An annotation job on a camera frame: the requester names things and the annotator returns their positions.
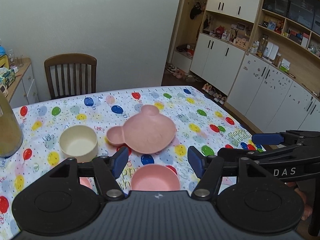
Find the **balloon print tablecloth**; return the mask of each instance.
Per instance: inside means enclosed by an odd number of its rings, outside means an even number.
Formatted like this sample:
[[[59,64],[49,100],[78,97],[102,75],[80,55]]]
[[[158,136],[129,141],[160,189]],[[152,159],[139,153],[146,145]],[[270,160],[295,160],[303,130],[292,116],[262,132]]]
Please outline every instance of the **balloon print tablecloth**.
[[[77,124],[93,128],[98,136],[98,155],[112,156],[117,148],[108,143],[106,131],[123,125],[146,104],[155,105],[161,114],[170,117],[177,133],[170,145],[156,154],[141,155],[129,149],[129,162],[117,180],[125,193],[130,190],[134,172],[148,163],[172,169],[179,177],[181,190],[191,193],[198,179],[187,161],[189,146],[204,155],[216,154],[221,147],[262,151],[233,117],[192,87],[112,91],[16,108],[24,141],[17,153],[0,160],[0,239],[10,239],[18,232],[11,213],[14,197],[64,160],[58,143],[63,130]],[[93,179],[88,180],[95,190]],[[235,178],[224,178],[221,189],[235,182]]]

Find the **black cabinet handle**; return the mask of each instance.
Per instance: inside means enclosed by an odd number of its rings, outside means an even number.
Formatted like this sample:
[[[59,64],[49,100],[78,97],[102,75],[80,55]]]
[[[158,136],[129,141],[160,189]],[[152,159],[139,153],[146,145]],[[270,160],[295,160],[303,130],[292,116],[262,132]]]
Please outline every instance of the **black cabinet handle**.
[[[317,105],[315,105],[315,107],[312,109],[312,112],[311,112],[311,114],[310,114],[310,115],[312,115],[312,113],[313,113],[313,111],[315,110],[316,106],[317,106]]]
[[[311,101],[311,103],[310,103],[310,106],[311,106],[311,105],[312,105],[312,101]],[[307,111],[309,111],[310,106],[308,107]]]
[[[263,72],[262,72],[262,74],[261,74],[261,76],[263,76],[263,74],[264,74],[264,71],[266,70],[266,67],[264,67],[264,70],[263,70]]]
[[[265,79],[267,79],[267,77],[268,77],[268,75],[269,75],[269,72],[270,72],[270,69],[268,70],[268,73],[267,73],[267,75],[266,75],[266,78],[265,78]]]

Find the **metal screw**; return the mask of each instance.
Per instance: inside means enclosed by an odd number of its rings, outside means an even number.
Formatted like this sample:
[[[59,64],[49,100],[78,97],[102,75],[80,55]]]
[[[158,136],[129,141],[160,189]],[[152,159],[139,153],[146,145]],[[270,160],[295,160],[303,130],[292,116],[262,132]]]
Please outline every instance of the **metal screw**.
[[[116,198],[116,197],[120,197],[121,195],[122,195],[122,192],[119,189],[110,189],[107,191],[108,197]]]
[[[207,197],[210,195],[210,191],[204,188],[200,188],[195,191],[195,195],[197,197]]]

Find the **wooden chair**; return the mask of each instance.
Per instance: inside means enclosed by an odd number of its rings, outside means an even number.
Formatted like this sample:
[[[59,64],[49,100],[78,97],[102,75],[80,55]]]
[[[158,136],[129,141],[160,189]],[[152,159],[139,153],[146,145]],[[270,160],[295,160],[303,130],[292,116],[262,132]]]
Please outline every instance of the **wooden chair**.
[[[56,55],[44,62],[44,69],[51,99],[88,94],[88,87],[91,88],[90,93],[96,92],[97,59],[95,57],[78,53]]]

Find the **wooden floor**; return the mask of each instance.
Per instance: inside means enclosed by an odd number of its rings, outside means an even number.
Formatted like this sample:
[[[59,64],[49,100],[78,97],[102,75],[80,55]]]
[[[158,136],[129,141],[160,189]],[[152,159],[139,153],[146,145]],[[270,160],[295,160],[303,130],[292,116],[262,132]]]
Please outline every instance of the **wooden floor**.
[[[206,82],[194,82],[194,83],[188,83],[185,80],[178,79],[175,76],[173,76],[171,73],[165,71],[163,78],[162,78],[162,86],[192,86],[195,89],[201,91],[207,98],[211,99],[213,101],[212,96],[210,96],[208,93],[206,93],[204,90],[202,90],[203,85]],[[228,114],[230,114],[234,119],[236,119],[244,128],[246,128],[251,134],[254,134],[254,132],[244,123],[242,120],[240,120],[233,112],[231,112],[229,109],[226,109],[221,104],[218,104],[220,107],[222,107]],[[263,145],[263,147],[266,150],[271,150],[271,147],[269,145]],[[308,223],[306,221],[301,221],[297,232],[306,240],[320,240],[320,237],[313,237],[308,234]]]

